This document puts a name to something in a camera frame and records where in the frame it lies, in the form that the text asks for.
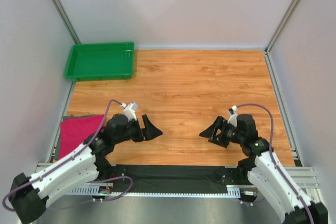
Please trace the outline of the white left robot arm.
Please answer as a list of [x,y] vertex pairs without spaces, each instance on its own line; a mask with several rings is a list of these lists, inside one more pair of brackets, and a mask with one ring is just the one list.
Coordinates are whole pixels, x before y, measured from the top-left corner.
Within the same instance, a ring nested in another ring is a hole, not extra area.
[[111,178],[111,165],[106,156],[113,152],[115,145],[128,140],[149,141],[163,134],[147,115],[142,119],[144,127],[140,127],[137,119],[115,114],[97,133],[89,135],[58,162],[30,176],[18,174],[4,200],[10,202],[21,223],[31,223],[74,188],[94,180],[106,182]]

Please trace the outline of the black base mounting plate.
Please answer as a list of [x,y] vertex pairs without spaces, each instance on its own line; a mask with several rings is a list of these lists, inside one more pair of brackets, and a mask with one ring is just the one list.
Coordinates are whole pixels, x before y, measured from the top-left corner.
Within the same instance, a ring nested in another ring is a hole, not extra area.
[[251,185],[247,172],[239,166],[181,166],[181,165],[110,165],[105,168],[100,180],[129,176],[134,181],[147,179],[202,180],[222,185]]

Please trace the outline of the aluminium corner post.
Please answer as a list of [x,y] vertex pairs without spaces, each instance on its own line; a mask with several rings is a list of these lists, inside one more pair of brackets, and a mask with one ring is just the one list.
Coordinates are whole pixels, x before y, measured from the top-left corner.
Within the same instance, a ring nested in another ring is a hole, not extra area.
[[81,41],[66,13],[66,10],[65,8],[63,7],[63,4],[61,3],[60,0],[51,0],[57,13],[59,14],[63,24],[65,25],[65,28],[68,32],[68,34],[70,35],[72,41],[75,43],[75,44],[81,44]]
[[275,46],[277,40],[279,39],[281,33],[283,32],[286,25],[290,21],[292,15],[294,14],[294,12],[297,9],[300,2],[301,2],[301,0],[292,0],[290,2],[290,4],[289,4],[288,8],[286,9],[282,19],[280,20],[279,25],[277,26],[275,32],[273,33],[269,43],[265,47],[265,50],[264,50],[265,54],[269,54],[271,52],[271,50]]

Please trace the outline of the left aluminium corner post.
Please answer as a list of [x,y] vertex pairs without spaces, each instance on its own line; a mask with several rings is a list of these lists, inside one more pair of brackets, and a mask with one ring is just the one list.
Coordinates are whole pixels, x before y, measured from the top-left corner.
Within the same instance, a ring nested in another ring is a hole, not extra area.
[[81,41],[66,13],[66,10],[65,8],[63,7],[63,4],[61,3],[60,0],[51,0],[57,13],[59,14],[63,24],[65,25],[65,28],[68,32],[68,34],[70,35],[72,41],[75,43],[75,44],[81,44]]

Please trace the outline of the right aluminium corner post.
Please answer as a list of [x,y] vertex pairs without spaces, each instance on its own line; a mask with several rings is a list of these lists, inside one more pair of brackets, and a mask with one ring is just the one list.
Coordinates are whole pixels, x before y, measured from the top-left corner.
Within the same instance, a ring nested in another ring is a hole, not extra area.
[[280,20],[279,25],[277,26],[275,32],[273,33],[269,43],[265,47],[265,50],[264,50],[265,54],[269,54],[271,52],[271,50],[275,46],[277,40],[279,39],[281,33],[283,32],[286,25],[290,21],[292,15],[294,14],[294,12],[297,9],[300,2],[301,2],[301,0],[292,0],[290,2],[290,4],[289,4],[288,8],[286,9],[282,19]]

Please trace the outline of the aluminium front frame rail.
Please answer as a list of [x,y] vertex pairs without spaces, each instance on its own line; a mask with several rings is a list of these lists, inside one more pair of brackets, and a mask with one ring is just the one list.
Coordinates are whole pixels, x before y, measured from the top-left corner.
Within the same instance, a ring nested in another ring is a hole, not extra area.
[[146,195],[221,195],[229,185],[252,185],[282,223],[327,223],[328,210],[314,202],[278,161],[244,159],[235,168],[215,166],[116,165],[71,160],[26,176],[17,175],[9,200],[22,223],[38,219],[54,201],[85,183],[113,183],[118,197]]

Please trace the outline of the magenta t shirt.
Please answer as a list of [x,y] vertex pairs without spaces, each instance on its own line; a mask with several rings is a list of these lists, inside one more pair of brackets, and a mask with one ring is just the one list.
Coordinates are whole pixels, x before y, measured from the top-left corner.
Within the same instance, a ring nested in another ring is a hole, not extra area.
[[65,116],[60,124],[58,159],[74,151],[89,135],[96,132],[103,119],[101,115]]

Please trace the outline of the folded grey t shirt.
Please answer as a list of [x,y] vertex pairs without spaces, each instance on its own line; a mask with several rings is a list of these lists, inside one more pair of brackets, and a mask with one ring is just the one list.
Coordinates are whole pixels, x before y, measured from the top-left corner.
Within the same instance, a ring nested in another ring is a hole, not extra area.
[[[61,119],[61,122],[65,122],[68,121],[70,119],[77,119],[77,118],[89,118],[89,117],[93,117],[93,116],[97,116],[96,114],[89,114],[89,115],[82,115],[82,116],[75,116],[75,115],[66,115],[63,116]],[[61,139],[61,135],[59,134],[58,136],[58,140],[54,146],[54,150],[52,153],[52,156],[50,158],[50,162],[52,163],[53,161],[56,161],[59,159],[59,152],[60,152],[60,139]]]

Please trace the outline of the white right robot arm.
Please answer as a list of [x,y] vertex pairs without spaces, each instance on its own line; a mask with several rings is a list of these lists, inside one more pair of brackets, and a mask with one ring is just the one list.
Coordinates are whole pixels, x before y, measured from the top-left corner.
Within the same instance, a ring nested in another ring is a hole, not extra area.
[[328,223],[325,205],[315,203],[292,179],[270,142],[258,135],[252,115],[218,116],[199,136],[221,147],[235,143],[242,148],[246,159],[238,163],[237,179],[254,185],[282,223]]

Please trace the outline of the green plastic tray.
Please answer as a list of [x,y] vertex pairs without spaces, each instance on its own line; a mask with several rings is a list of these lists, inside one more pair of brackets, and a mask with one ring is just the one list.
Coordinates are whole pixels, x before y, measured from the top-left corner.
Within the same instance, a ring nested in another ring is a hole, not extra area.
[[74,82],[131,79],[134,50],[133,42],[74,45],[65,77]]

